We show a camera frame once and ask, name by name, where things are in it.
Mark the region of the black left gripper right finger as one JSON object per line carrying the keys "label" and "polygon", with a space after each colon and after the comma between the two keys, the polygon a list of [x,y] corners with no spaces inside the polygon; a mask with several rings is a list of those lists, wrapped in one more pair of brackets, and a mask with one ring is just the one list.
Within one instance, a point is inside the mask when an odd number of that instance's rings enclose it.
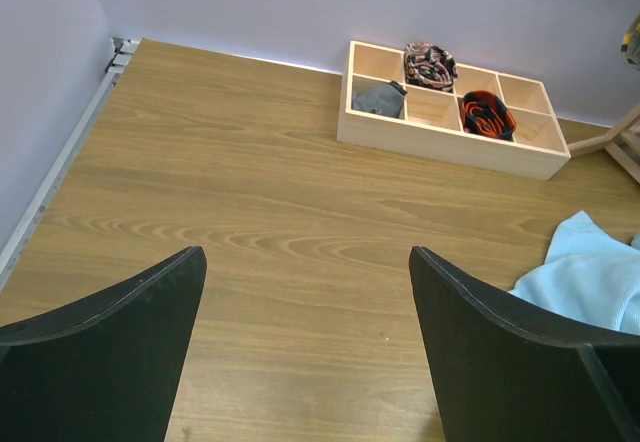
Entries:
{"label": "black left gripper right finger", "polygon": [[539,308],[425,247],[409,271],[446,440],[638,440],[638,336]]}

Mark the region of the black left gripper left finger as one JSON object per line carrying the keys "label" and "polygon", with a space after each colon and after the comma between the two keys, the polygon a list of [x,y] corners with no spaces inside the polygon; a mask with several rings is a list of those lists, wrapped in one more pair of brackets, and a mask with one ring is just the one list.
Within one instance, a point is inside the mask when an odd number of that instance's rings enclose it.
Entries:
{"label": "black left gripper left finger", "polygon": [[164,440],[207,271],[187,247],[1,329],[4,441]]}

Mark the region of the light blue trousers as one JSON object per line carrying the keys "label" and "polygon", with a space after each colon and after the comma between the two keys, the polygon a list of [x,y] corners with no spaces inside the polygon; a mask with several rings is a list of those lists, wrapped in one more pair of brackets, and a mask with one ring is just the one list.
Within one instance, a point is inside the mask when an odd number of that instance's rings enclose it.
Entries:
{"label": "light blue trousers", "polygon": [[637,335],[639,237],[619,242],[580,211],[557,226],[544,263],[510,293],[569,319]]}

